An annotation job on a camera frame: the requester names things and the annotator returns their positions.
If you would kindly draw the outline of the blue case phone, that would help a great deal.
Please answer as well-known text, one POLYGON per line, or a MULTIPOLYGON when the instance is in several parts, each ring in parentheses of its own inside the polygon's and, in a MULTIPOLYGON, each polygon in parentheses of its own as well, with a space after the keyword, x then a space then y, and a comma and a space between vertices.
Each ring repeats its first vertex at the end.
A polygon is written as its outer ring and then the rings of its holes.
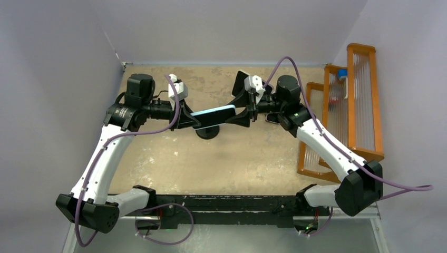
POLYGON ((217 108, 206 109, 191 113, 200 123, 199 126, 192 127, 195 130, 220 126, 225 124, 227 119, 236 115, 236 107, 234 105, 224 105, 217 108))

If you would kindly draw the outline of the white case phone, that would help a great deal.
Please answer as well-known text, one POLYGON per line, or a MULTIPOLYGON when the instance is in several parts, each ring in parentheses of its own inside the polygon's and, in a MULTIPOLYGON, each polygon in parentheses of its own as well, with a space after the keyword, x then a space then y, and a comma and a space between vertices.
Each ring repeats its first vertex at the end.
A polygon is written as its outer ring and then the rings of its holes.
POLYGON ((238 70, 231 92, 231 95, 234 98, 245 92, 245 79, 249 76, 250 76, 249 73, 243 70, 238 70))

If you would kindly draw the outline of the black round base phone stand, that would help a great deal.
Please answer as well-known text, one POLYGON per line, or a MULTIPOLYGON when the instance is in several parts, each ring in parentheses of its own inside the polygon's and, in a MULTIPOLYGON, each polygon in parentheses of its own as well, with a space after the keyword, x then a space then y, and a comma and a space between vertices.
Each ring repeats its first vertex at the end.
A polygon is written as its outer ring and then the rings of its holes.
POLYGON ((203 128, 203 129, 197 129, 195 130, 196 135, 204 140, 210 140, 215 138, 219 132, 220 132, 220 126, 212 126, 212 127, 208 127, 208 128, 203 128))

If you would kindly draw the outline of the lilac case phone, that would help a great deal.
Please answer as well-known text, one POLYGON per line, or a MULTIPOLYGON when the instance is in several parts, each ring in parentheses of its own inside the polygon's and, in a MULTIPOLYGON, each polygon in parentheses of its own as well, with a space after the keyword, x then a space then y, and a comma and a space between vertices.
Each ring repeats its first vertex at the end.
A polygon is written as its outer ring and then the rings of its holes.
POLYGON ((267 113, 265 115, 265 120, 272 124, 280 124, 279 113, 267 113))

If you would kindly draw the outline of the purple case phone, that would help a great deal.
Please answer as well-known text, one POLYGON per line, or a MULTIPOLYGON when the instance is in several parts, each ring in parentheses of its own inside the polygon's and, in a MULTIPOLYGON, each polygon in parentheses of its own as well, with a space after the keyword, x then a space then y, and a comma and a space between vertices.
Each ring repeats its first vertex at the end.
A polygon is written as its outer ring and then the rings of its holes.
POLYGON ((270 94, 274 93, 274 87, 271 84, 263 81, 263 86, 265 86, 264 87, 264 89, 265 89, 264 95, 270 95, 270 94))

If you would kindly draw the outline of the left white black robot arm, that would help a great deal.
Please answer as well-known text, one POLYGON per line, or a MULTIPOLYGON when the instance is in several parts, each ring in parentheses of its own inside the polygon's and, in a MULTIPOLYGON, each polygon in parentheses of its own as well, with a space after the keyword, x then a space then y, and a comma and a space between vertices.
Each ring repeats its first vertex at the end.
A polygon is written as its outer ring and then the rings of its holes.
POLYGON ((111 181, 135 137, 198 126, 186 105, 188 88, 174 74, 166 76, 168 100, 155 97, 155 82, 147 74, 132 74, 127 89, 106 111, 101 135, 81 177, 68 194, 60 194, 56 207, 74 224, 94 232, 110 232, 117 220, 140 211, 149 216, 158 209, 156 191, 134 186, 110 195, 111 181))

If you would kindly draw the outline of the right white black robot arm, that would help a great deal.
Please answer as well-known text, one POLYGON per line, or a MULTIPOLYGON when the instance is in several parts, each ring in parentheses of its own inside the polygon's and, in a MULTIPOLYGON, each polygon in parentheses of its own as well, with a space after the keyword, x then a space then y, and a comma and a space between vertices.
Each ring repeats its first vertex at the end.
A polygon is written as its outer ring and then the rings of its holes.
POLYGON ((259 76, 238 71, 230 102, 243 111, 227 124, 249 127, 259 113, 276 113, 281 127, 315 151, 336 174, 339 184, 311 184, 297 193, 296 208, 307 215, 316 207, 336 207, 353 217, 383 196, 383 170, 376 160, 354 153, 321 124, 301 103, 302 87, 291 75, 278 78, 272 89, 259 76))

